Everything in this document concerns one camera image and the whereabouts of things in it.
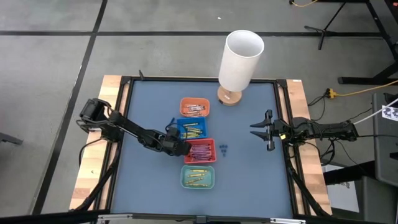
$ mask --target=orange bin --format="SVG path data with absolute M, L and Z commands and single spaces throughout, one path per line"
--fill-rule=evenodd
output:
M 202 105 L 205 109 L 199 111 L 200 114 L 190 115 L 188 114 L 189 108 L 188 105 Z M 191 116 L 207 116 L 210 113 L 210 102 L 204 98 L 182 98 L 180 103 L 180 113 L 182 116 L 191 117 Z

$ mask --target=blue table surface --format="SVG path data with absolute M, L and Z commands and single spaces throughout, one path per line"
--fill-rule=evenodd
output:
M 125 134 L 112 213 L 213 215 L 227 217 L 292 218 L 289 186 L 281 142 L 275 150 L 250 131 L 250 124 L 273 110 L 277 119 L 274 89 L 270 83 L 251 83 L 236 106 L 218 102 L 217 82 L 135 81 L 127 117 L 146 129 L 164 128 L 180 118 L 180 100 L 206 98 L 208 137 L 215 140 L 215 186 L 210 190 L 185 189 L 180 184 L 183 156 L 172 157 L 140 145 Z M 228 146 L 225 155 L 219 145 Z

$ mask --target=white cylinder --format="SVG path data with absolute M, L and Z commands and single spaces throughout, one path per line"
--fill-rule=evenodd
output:
M 218 81 L 229 91 L 242 91 L 248 87 L 254 69 L 264 50 L 264 42 L 248 30 L 236 30 L 225 40 Z

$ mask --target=teal bin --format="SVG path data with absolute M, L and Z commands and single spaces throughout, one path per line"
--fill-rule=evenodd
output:
M 195 172 L 193 170 L 206 170 L 207 172 Z M 189 175 L 204 174 L 197 177 L 189 177 Z M 215 172 L 211 166 L 188 166 L 185 165 L 181 169 L 181 185 L 186 189 L 212 189 L 215 183 Z

